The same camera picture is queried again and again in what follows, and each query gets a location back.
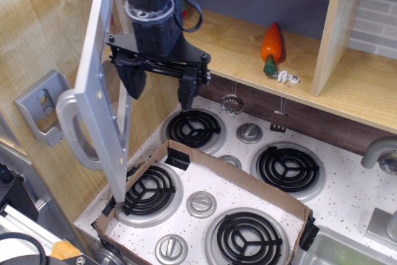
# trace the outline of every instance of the wall bracket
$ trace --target wall bracket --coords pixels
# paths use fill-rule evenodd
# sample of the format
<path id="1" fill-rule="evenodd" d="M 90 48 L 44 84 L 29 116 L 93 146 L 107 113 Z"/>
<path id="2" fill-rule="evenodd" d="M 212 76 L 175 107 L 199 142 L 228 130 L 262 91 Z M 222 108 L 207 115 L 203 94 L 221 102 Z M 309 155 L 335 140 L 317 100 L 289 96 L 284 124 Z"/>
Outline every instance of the wall bracket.
<path id="1" fill-rule="evenodd" d="M 54 147 L 63 138 L 59 122 L 56 121 L 45 132 L 41 131 L 37 124 L 55 111 L 59 96 L 69 88 L 65 76 L 56 70 L 51 70 L 14 100 L 34 137 L 50 147 Z"/>

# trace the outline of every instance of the black coil burner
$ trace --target black coil burner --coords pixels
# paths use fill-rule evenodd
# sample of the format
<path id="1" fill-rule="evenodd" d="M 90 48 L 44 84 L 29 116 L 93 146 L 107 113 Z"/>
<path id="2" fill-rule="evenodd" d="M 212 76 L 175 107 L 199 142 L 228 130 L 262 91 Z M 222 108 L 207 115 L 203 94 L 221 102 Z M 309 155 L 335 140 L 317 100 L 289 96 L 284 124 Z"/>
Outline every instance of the black coil burner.
<path id="1" fill-rule="evenodd" d="M 319 166 L 307 153 L 294 148 L 270 146 L 258 159 L 261 178 L 282 191 L 300 192 L 316 181 Z"/>
<path id="2" fill-rule="evenodd" d="M 212 115 L 199 110 L 181 112 L 167 126 L 167 136 L 171 140 L 192 148 L 204 146 L 221 127 Z"/>
<path id="3" fill-rule="evenodd" d="M 150 166 L 125 194 L 125 215 L 149 215 L 161 210 L 172 200 L 175 186 L 167 171 Z"/>
<path id="4" fill-rule="evenodd" d="M 266 218 L 252 212 L 227 215 L 217 232 L 223 257 L 233 265 L 278 264 L 283 241 Z"/>

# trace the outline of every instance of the wooden shelf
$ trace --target wooden shelf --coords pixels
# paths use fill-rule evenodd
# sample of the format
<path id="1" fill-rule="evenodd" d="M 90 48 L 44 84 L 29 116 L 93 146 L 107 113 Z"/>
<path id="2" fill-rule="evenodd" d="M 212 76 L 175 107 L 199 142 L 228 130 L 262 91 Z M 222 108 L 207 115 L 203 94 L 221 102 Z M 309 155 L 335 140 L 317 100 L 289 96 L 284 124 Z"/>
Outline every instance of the wooden shelf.
<path id="1" fill-rule="evenodd" d="M 188 13 L 185 23 L 193 25 L 196 20 Z M 213 74 L 397 133 L 396 60 L 347 49 L 319 96 L 312 96 L 320 41 L 282 32 L 284 57 L 278 69 L 301 79 L 296 85 L 282 84 L 263 73 L 259 49 L 266 31 L 261 25 L 205 11 L 202 28 L 185 37 L 211 54 Z"/>

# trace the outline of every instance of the black cable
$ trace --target black cable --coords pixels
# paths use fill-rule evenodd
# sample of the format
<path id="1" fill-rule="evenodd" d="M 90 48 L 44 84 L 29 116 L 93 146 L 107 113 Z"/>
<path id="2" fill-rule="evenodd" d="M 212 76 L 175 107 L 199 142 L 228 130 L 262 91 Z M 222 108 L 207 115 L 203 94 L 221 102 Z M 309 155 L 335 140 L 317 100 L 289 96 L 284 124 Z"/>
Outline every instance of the black cable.
<path id="1" fill-rule="evenodd" d="M 11 239 L 11 238 L 17 238 L 17 239 L 29 241 L 38 250 L 38 256 L 40 257 L 40 265 L 47 265 L 47 256 L 45 255 L 43 246 L 35 238 L 33 238 L 29 235 L 26 235 L 23 233 L 17 233 L 17 232 L 9 232 L 9 233 L 0 234 L 0 241 L 5 240 L 5 239 Z"/>
<path id="2" fill-rule="evenodd" d="M 178 25 L 178 27 L 181 30 L 183 30 L 185 32 L 195 32 L 201 27 L 201 25 L 203 23 L 203 12 L 201 10 L 200 5 L 196 2 L 196 0 L 186 0 L 186 2 L 188 2 L 191 6 L 193 6 L 197 10 L 197 12 L 200 16 L 200 19 L 198 20 L 197 24 L 194 27 L 187 29 L 182 25 L 181 20 L 179 20 L 179 18 L 176 14 L 174 14 L 174 18 L 175 18 L 176 24 Z"/>

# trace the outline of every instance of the toy carrot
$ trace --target toy carrot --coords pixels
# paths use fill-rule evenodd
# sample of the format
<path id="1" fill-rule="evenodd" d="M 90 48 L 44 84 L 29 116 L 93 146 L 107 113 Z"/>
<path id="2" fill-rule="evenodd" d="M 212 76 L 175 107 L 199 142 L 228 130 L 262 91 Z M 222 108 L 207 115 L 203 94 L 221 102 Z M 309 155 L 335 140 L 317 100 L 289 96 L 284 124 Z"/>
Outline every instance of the toy carrot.
<path id="1" fill-rule="evenodd" d="M 281 37 L 279 27 L 275 22 L 270 25 L 262 42 L 261 57 L 265 62 L 263 71 L 266 76 L 273 76 L 277 72 L 275 62 L 281 57 Z"/>

